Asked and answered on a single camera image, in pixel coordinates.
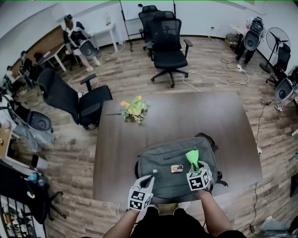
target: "whiteboard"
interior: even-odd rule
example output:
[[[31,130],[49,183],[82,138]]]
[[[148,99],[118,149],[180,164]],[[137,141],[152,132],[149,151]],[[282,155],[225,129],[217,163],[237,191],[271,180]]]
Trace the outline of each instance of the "whiteboard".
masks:
[[[139,18],[139,13],[142,8],[139,4],[144,6],[155,5],[158,10],[174,12],[174,1],[120,1],[125,20],[132,20]]]

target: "flower bouquet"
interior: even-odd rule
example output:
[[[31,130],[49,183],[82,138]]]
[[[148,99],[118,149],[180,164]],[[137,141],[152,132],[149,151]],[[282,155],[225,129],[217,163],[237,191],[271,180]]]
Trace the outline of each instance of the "flower bouquet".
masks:
[[[140,122],[143,120],[143,113],[148,109],[148,105],[142,101],[142,96],[137,96],[129,103],[122,101],[121,106],[124,107],[124,110],[121,112],[121,115],[124,117],[124,119],[133,118],[137,124],[140,124]]]

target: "fan base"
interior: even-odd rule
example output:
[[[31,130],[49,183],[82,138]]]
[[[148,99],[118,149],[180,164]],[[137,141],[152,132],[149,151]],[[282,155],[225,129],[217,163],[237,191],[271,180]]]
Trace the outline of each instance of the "fan base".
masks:
[[[268,66],[266,66],[266,64],[260,63],[260,67],[267,73],[271,73],[271,69]]]

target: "office chair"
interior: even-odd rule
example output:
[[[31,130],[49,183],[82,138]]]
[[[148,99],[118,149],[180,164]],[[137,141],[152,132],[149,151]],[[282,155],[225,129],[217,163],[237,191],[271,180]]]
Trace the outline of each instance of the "office chair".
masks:
[[[169,16],[169,13],[162,12],[155,15],[155,18],[150,23],[153,43],[148,42],[147,48],[153,51],[151,59],[154,61],[154,66],[158,69],[163,69],[162,72],[153,76],[151,81],[154,82],[156,77],[169,73],[172,82],[170,87],[174,88],[173,72],[184,73],[185,77],[188,77],[188,72],[178,68],[187,66],[186,57],[192,43],[190,40],[184,40],[186,43],[184,55],[180,45],[181,21],[172,19]]]
[[[49,214],[53,220],[50,209],[54,209],[60,216],[66,218],[66,215],[59,211],[53,204],[53,199],[63,192],[56,192],[49,197],[49,185],[46,182],[43,186],[37,185],[32,181],[26,181],[27,175],[15,170],[11,166],[0,161],[0,179],[9,181],[9,183],[0,183],[0,195],[14,199],[27,205],[30,212],[25,213],[25,207],[21,207],[23,216],[32,215],[39,224],[43,224]]]
[[[285,71],[287,69],[290,57],[291,49],[287,44],[284,43],[284,45],[278,49],[278,61],[273,66],[275,76],[272,75],[269,79],[266,79],[266,83],[270,81],[277,86],[282,80],[287,77]]]
[[[141,38],[145,42],[152,41],[152,35],[149,28],[150,27],[149,24],[153,20],[153,17],[157,11],[158,10],[156,6],[150,5],[150,6],[144,6],[142,8],[142,12],[139,13],[139,18],[143,25],[143,29],[139,29],[139,33],[141,34]]]
[[[88,93],[80,98],[78,93],[53,69],[45,69],[40,74],[37,83],[43,91],[43,100],[48,105],[70,113],[74,122],[87,130],[90,124],[98,126],[103,102],[113,99],[106,85],[92,90],[90,80],[95,77],[96,74],[91,74],[81,80],[81,85],[86,83]]]

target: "wooden floor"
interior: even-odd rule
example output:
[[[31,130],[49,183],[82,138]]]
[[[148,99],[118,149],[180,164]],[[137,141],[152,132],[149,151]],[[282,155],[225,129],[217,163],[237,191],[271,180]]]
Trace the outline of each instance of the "wooden floor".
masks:
[[[235,57],[222,41],[208,38],[188,39],[194,46],[189,51],[187,70],[193,70],[208,77],[218,77],[230,83],[241,83],[247,80],[244,73],[228,70],[220,61],[221,58],[232,61]],[[124,94],[142,95],[146,99],[148,94],[195,91],[183,84],[181,74],[175,74],[174,89],[168,88],[169,75],[161,76],[152,83],[150,78],[158,70],[155,69],[142,46],[142,41],[135,41],[133,53],[129,50],[129,44],[126,44],[121,53],[103,56],[103,65],[96,69],[97,78],[92,80],[92,86],[108,85],[113,97],[120,98]],[[98,57],[112,52],[112,46],[106,47]],[[246,85],[231,86],[216,79],[207,79],[194,74],[186,79],[186,82],[203,92],[236,91],[244,104],[253,132],[257,132],[258,117],[263,107],[260,99],[270,101],[274,98],[274,87],[265,83],[268,74],[261,70],[260,62],[264,62],[263,58],[255,53],[246,68],[250,76],[250,81]],[[78,92],[87,91],[85,85],[79,83],[88,75],[83,68],[75,66],[72,71],[68,70],[66,73],[59,71],[59,73]],[[64,192],[63,199],[58,199],[56,203],[68,218],[64,220],[55,217],[53,222],[47,220],[48,237],[102,237],[118,219],[109,210],[108,203],[92,199],[97,130],[85,131],[73,122],[68,113],[46,105],[37,88],[22,96],[21,100],[25,101],[31,109],[48,115],[54,128],[55,141],[49,148],[44,149],[41,155],[49,162],[46,175],[50,179],[51,189]],[[257,218],[254,224],[261,223],[269,215],[278,220],[291,219],[297,215],[298,197],[289,198],[290,177],[298,172],[297,163],[293,160],[298,151],[298,141],[291,137],[291,133],[296,129],[298,129],[298,115],[294,104],[291,103],[283,112],[277,112],[273,105],[264,109],[260,119],[258,141],[258,146],[263,152],[260,157],[263,180],[257,184]],[[17,146],[19,151],[22,151],[19,154],[20,159],[28,161],[32,152],[26,143],[20,141]],[[251,185],[240,191],[216,197],[216,201],[233,223],[234,229],[244,232],[248,237],[251,234],[244,229],[255,216],[254,188],[255,185]],[[114,213],[117,207],[116,204],[110,204]],[[200,201],[192,202],[187,212],[203,223],[204,216]]]

